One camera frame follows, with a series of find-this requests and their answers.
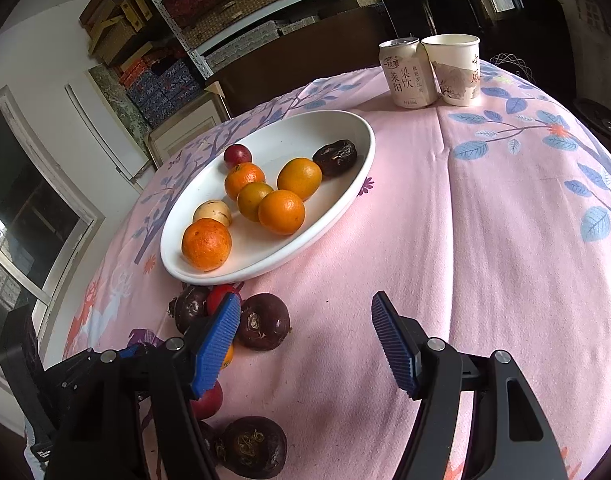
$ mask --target tablecloth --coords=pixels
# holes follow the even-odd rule
[[[271,352],[237,347],[220,375],[223,428],[264,415],[287,434],[283,479],[391,478],[418,403],[396,388],[370,318],[385,290],[399,313],[462,352],[511,352],[581,480],[611,443],[611,156],[527,81],[482,62],[482,101],[396,107],[380,68],[319,79],[220,124],[161,168],[116,233],[64,357],[178,335],[181,283],[159,256],[176,198],[229,144],[283,117],[336,108],[365,118],[377,154],[359,197],[313,247],[241,286],[288,306]],[[471,418],[463,394],[446,480]],[[151,413],[144,439],[164,476]],[[221,478],[236,478],[219,468]]]

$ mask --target blue gripper pad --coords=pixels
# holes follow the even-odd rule
[[[372,298],[372,324],[377,330],[397,386],[412,397],[419,389],[415,358],[401,333],[405,327],[383,291],[377,292]]]
[[[239,297],[227,293],[213,317],[212,326],[196,352],[191,387],[197,397],[202,397],[216,383],[225,355],[239,328]]]

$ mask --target white oval bowl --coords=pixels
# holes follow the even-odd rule
[[[217,155],[181,193],[165,222],[160,257],[168,272],[195,285],[242,282],[276,269],[312,245],[343,216],[361,190],[375,158],[375,134],[370,125],[350,112],[318,110],[269,124],[239,141],[252,152],[252,162],[263,170],[266,182],[276,189],[276,178],[288,161],[299,156],[312,158],[322,146],[341,139],[357,147],[357,162],[347,173],[323,181],[304,202],[305,222],[290,236],[272,234],[239,213],[225,194],[228,170],[223,155]],[[196,208],[211,199],[223,200],[232,210],[232,252],[223,266],[201,272],[181,253],[181,239]]]

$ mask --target window frame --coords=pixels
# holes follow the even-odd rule
[[[39,355],[43,358],[67,286],[76,272],[77,264],[85,249],[105,220],[105,216],[80,192],[52,158],[21,113],[8,86],[0,90],[0,112],[41,176],[79,216],[79,221],[61,248],[43,287],[30,281],[0,250],[0,264],[15,280],[38,298],[32,310],[32,322],[38,338]],[[11,393],[1,368],[0,387]]]

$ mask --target beverage can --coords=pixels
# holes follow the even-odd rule
[[[379,49],[379,61],[394,104],[423,108],[439,98],[428,53],[419,38],[385,41]]]

